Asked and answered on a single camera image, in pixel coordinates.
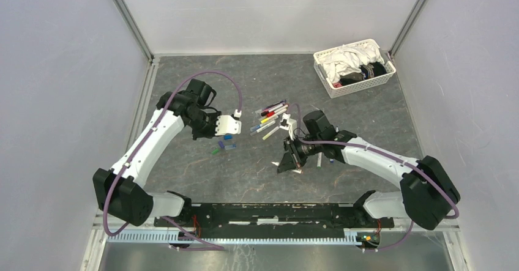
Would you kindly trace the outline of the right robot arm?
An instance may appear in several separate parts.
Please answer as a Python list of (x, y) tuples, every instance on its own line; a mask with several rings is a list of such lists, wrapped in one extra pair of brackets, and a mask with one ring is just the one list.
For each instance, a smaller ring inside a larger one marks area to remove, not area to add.
[(409, 218), (427, 230), (434, 230), (445, 219), (460, 215), (461, 197), (440, 161), (432, 156), (405, 157), (370, 144), (355, 133), (334, 127), (323, 111), (303, 118), (307, 134), (299, 136), (298, 122), (284, 114), (280, 127), (289, 135), (283, 141), (284, 154), (277, 163), (278, 173), (300, 171), (309, 157), (323, 155), (334, 161), (356, 166), (390, 182), (397, 191), (366, 193), (353, 211), (361, 227), (380, 218)]

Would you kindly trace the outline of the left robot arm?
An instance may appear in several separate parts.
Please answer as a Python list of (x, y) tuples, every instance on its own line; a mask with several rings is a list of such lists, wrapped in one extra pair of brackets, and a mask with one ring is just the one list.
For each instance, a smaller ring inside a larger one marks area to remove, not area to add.
[(176, 226), (192, 220), (186, 196), (168, 191), (150, 194), (144, 190), (151, 169), (171, 140), (185, 127), (193, 139), (215, 136), (221, 112), (211, 107), (216, 91), (204, 81), (192, 79), (177, 94), (167, 92), (156, 104), (150, 122), (123, 157), (110, 169), (99, 168), (93, 184), (103, 222), (114, 216), (127, 224), (142, 225), (149, 217), (168, 216)]

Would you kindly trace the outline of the clear blue pen cap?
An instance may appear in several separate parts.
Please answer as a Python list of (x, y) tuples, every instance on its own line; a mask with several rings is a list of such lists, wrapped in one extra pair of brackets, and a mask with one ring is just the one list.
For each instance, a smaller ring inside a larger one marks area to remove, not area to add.
[(236, 144), (229, 144), (223, 147), (225, 150), (231, 150), (236, 148)]

